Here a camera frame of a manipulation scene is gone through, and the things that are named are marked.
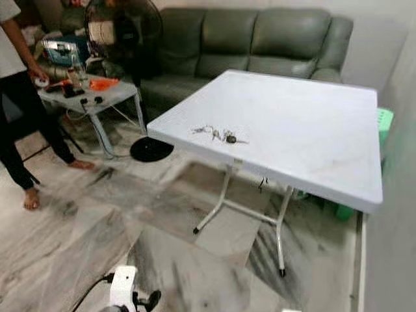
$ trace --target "orange object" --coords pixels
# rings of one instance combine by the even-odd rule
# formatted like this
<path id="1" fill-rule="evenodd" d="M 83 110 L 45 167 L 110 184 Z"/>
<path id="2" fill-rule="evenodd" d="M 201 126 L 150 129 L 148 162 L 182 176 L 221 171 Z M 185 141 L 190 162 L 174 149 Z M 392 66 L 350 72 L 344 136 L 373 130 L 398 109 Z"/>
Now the orange object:
<path id="1" fill-rule="evenodd" d="M 90 89 L 94 91 L 105 91 L 111 86 L 118 84 L 118 79 L 94 79 L 90 81 Z"/>

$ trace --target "small white table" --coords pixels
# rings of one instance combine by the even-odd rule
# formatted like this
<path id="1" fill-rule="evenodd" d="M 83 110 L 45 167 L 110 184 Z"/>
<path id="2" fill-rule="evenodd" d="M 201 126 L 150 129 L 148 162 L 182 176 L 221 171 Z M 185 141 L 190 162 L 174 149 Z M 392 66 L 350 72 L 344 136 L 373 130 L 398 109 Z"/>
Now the small white table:
<path id="1" fill-rule="evenodd" d="M 95 75 L 88 75 L 88 78 L 90 80 L 102 79 L 102 77 L 98 77 Z M 114 149 L 103 128 L 103 125 L 101 124 L 98 118 L 98 114 L 100 112 L 104 111 L 109 107 L 115 106 L 116 104 L 119 104 L 129 98 L 133 98 L 136 105 L 140 129 L 142 131 L 142 134 L 146 133 L 146 126 L 144 125 L 143 121 L 143 113 L 140 108 L 140 90 L 134 84 L 120 81 L 118 84 L 110 87 L 106 91 L 93 91 L 90 89 L 86 89 L 84 91 L 84 94 L 68 99 L 66 99 L 63 96 L 62 91 L 47 93 L 44 89 L 40 89 L 38 91 L 38 94 L 44 103 L 53 103 L 62 106 L 65 109 L 70 109 L 81 114 L 87 114 L 92 124 L 94 125 L 94 129 L 96 130 L 101 148 L 103 149 L 104 154 L 108 158 L 114 157 Z M 103 98 L 102 103 L 95 104 L 94 98 L 97 96 Z M 88 103 L 84 105 L 84 107 L 80 103 L 81 99 L 88 100 Z"/>
<path id="2" fill-rule="evenodd" d="M 192 134 L 205 125 L 249 143 Z M 367 213 L 383 200 L 377 94 L 368 88 L 230 70 L 149 123 L 148 135 L 227 164 L 218 205 L 194 232 L 223 203 L 270 222 L 282 276 L 280 230 L 294 188 Z M 233 167 L 289 185 L 277 220 L 226 199 Z"/>

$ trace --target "fan base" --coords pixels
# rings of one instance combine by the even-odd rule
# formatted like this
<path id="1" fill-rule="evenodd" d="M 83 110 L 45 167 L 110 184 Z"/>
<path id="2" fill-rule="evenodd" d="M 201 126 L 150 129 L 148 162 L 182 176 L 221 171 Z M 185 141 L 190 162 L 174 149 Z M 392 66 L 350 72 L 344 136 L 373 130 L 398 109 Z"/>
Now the fan base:
<path id="1" fill-rule="evenodd" d="M 152 163 L 166 158 L 173 151 L 174 147 L 172 145 L 146 137 L 141 138 L 131 146 L 130 155 L 137 161 Z"/>

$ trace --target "box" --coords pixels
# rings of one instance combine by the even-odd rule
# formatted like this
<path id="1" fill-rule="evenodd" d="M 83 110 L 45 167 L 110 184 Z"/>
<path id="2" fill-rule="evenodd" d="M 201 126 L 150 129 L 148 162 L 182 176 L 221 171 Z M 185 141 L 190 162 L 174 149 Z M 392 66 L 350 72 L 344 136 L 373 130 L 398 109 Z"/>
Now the box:
<path id="1" fill-rule="evenodd" d="M 71 55 L 74 51 L 77 51 L 79 60 L 84 65 L 90 56 L 88 39 L 85 36 L 69 35 L 45 39 L 43 45 L 51 62 L 60 66 L 70 67 L 72 65 Z"/>

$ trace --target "table leg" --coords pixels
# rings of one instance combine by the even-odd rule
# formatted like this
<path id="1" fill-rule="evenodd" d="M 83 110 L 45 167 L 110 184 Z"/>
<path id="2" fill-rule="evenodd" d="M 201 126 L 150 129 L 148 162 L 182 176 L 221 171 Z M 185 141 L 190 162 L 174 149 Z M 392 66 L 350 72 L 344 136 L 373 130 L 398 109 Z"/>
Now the table leg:
<path id="1" fill-rule="evenodd" d="M 226 176 L 224 178 L 224 184 L 222 185 L 220 199 L 218 200 L 217 205 L 215 208 L 198 224 L 197 227 L 194 228 L 194 234 L 198 234 L 215 216 L 219 213 L 222 209 L 222 204 L 226 197 L 229 179 L 231 178 L 233 169 L 230 166 L 227 166 Z"/>
<path id="2" fill-rule="evenodd" d="M 110 143 L 110 140 L 103 128 L 103 125 L 101 124 L 100 120 L 98 119 L 97 115 L 90 115 L 90 120 L 94 126 L 94 129 L 96 130 L 99 145 L 101 145 L 101 148 L 104 151 L 104 155 L 111 159 L 114 158 L 114 150 L 112 148 L 112 145 Z"/>
<path id="3" fill-rule="evenodd" d="M 285 218 L 287 205 L 289 204 L 289 200 L 292 197 L 292 193 L 293 193 L 293 187 L 290 187 L 290 186 L 287 187 L 285 197 L 280 206 L 279 216 L 278 216 L 277 225 L 276 225 L 276 238 L 278 242 L 279 273 L 280 273 L 280 276 L 283 278 L 286 275 L 286 269 L 285 269 L 285 261 L 283 258 L 283 247 L 281 245 L 280 232 L 281 232 L 281 226 L 283 225 L 283 219 Z"/>
<path id="4" fill-rule="evenodd" d="M 134 96 L 136 111 L 137 111 L 137 117 L 138 117 L 138 123 L 140 124 L 142 134 L 146 135 L 148 132 L 146 130 L 146 125 L 144 124 L 142 107 L 140 106 L 140 96 L 139 96 L 138 93 L 139 93 L 139 91 L 137 91 L 137 93 Z"/>

